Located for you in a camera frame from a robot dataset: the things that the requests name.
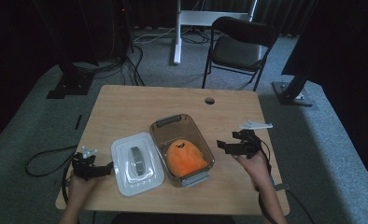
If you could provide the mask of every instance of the orange object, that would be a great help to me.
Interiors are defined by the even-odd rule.
[[[188,140],[173,142],[166,153],[167,166],[173,175],[182,177],[207,166],[202,152]]]

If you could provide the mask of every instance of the wooden table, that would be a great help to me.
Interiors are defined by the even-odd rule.
[[[205,103],[206,97],[215,100]],[[111,144],[124,137],[149,132],[157,119],[176,114],[190,115],[209,145],[215,164],[210,177],[189,188],[175,188],[166,177],[156,189],[133,197],[125,197],[118,190],[114,172],[92,192],[86,210],[132,211],[155,213],[259,215],[258,192],[242,166],[216,140],[238,143],[232,131],[248,120],[264,122],[258,96],[253,91],[223,91],[162,87],[104,86],[78,145],[98,149],[95,165],[112,161]],[[281,177],[267,130],[256,130],[271,149],[272,176],[276,184]],[[290,208],[284,190],[277,192],[286,214]],[[62,193],[56,206],[65,208]]]

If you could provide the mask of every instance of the plastic container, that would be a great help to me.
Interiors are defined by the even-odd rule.
[[[159,119],[151,125],[149,132],[158,149],[163,169],[173,186],[189,187],[208,179],[207,171],[214,165],[214,156],[189,115],[181,114]],[[196,145],[202,152],[207,166],[182,177],[174,176],[167,166],[166,152],[170,145],[178,139],[186,139]]]
[[[120,193],[134,196],[157,188],[164,181],[159,153],[149,133],[116,140],[111,146]]]

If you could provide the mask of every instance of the black cable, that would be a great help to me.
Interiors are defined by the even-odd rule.
[[[68,168],[70,167],[71,164],[71,160],[73,160],[74,155],[71,156],[70,161],[66,164],[66,166],[64,167],[64,171],[63,171],[63,175],[62,175],[62,181],[61,181],[61,189],[62,189],[62,194],[63,194],[63,198],[64,198],[64,202],[67,204],[68,202],[68,195],[67,195],[67,190],[65,189],[67,180],[69,180],[72,176],[65,178],[67,176],[68,173]]]
[[[46,175],[51,175],[53,174],[54,172],[56,172],[57,170],[59,170],[62,166],[64,166],[71,158],[72,158],[72,155],[70,155],[70,157],[68,157],[67,159],[65,159],[64,162],[62,162],[58,167],[56,167],[55,169],[49,171],[49,172],[46,172],[44,174],[34,174],[32,172],[30,172],[30,169],[29,169],[29,165],[30,163],[37,157],[43,155],[43,154],[48,154],[48,153],[56,153],[56,152],[60,152],[60,151],[65,151],[67,149],[70,149],[70,148],[77,148],[77,146],[71,146],[71,147],[64,147],[64,148],[58,148],[58,149],[53,149],[53,150],[47,150],[47,151],[42,151],[42,152],[39,152],[39,153],[36,153],[34,156],[32,156],[28,162],[26,162],[26,165],[24,166],[24,171],[26,172],[26,174],[28,174],[29,176],[34,176],[34,177],[41,177],[41,176],[46,176]]]
[[[303,208],[303,210],[304,210],[304,212],[306,213],[306,215],[308,216],[308,218],[309,218],[309,220],[310,220],[310,222],[311,223],[313,223],[313,224],[315,224],[315,221],[313,220],[313,218],[310,216],[310,213],[306,210],[306,208],[305,208],[305,206],[301,203],[301,201],[291,192],[291,190],[289,190],[289,189],[286,189],[286,192],[288,192],[290,195],[291,195],[291,197],[295,200],[295,201],[297,201],[297,203],[299,204],[299,205],[301,205],[301,207]]]
[[[129,79],[131,79],[131,82],[132,82],[132,86],[134,86],[134,79],[132,78],[132,76],[131,76],[131,67],[128,65],[128,74],[129,74]]]
[[[125,75],[123,74],[122,69],[120,70],[120,75],[121,75],[121,76],[122,76],[122,78],[123,78],[123,85],[126,85],[126,77],[125,77]]]
[[[171,34],[171,35],[168,35],[168,34],[160,34],[160,35],[141,35],[141,36],[134,36],[134,40],[153,39],[151,41],[154,41],[155,39],[173,39],[173,38],[176,38],[176,35],[174,35],[174,34]]]
[[[121,67],[122,67],[122,61],[121,61],[120,58],[115,58],[114,62],[111,62],[111,64],[107,64],[105,66],[96,67],[96,68],[85,68],[85,67],[80,67],[80,66],[76,65],[76,68],[77,68],[78,71],[89,72],[89,73],[110,72],[110,71],[115,71],[115,70],[117,70],[117,68],[121,68]]]
[[[104,76],[104,77],[94,77],[94,79],[103,79],[103,78],[112,77],[112,76],[114,76],[114,75],[118,74],[118,73],[119,73],[119,72],[121,72],[121,71],[122,71],[122,69],[120,69],[120,70],[119,70],[119,71],[117,71],[117,72],[114,72],[114,73],[108,74],[108,75],[106,75],[106,76]]]
[[[108,1],[108,4],[110,6],[113,6],[113,3],[111,1]],[[115,30],[115,20],[116,20],[116,18],[115,18],[113,8],[109,7],[108,9],[109,9],[109,13],[110,13],[110,16],[111,16],[111,25],[112,25],[112,27],[111,27],[111,29],[112,29],[112,39],[111,39],[112,46],[111,46],[111,51],[110,51],[110,55],[109,55],[109,59],[111,59],[112,54],[114,52],[114,48],[115,48],[115,35],[116,35],[115,34],[115,32],[116,32],[116,30]]]
[[[136,65],[134,65],[134,63],[132,62],[132,60],[130,58],[128,58],[127,61],[134,68],[134,82],[135,82],[135,84],[138,86],[137,78],[139,78],[141,84],[143,86],[146,86],[146,84],[144,83],[143,79],[140,76],[140,73],[138,72],[138,66],[140,65],[141,61],[143,60],[144,53],[143,53],[143,50],[140,47],[138,47],[138,46],[134,46],[134,47],[137,48],[137,49],[139,49],[139,51],[140,51],[140,58],[139,58],[138,62],[136,63]]]
[[[271,160],[271,149],[269,149],[269,147],[268,147],[268,145],[266,145],[266,143],[264,142],[264,141],[262,141],[261,139],[260,139],[260,141],[266,146],[266,148],[268,149],[268,157],[267,157],[267,159],[268,159],[268,163],[269,163],[269,161]]]
[[[210,37],[207,34],[201,33],[199,31],[195,31],[194,32],[195,35],[199,35],[202,40],[201,41],[196,41],[196,40],[192,40],[189,39],[187,37],[182,36],[181,39],[186,42],[186,43],[190,43],[190,44],[206,44],[206,43],[210,43]]]
[[[259,205],[261,208],[261,211],[263,213],[263,215],[272,223],[272,224],[277,224],[276,221],[274,221],[274,219],[269,215],[269,213],[266,211],[265,206],[263,205],[262,199],[261,199],[261,194],[259,194]]]
[[[92,223],[95,223],[95,221],[96,221],[96,211],[93,212]]]

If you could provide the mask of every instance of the white lid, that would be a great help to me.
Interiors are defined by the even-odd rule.
[[[121,194],[133,196],[154,189],[164,181],[161,161],[149,133],[116,140],[111,153]]]

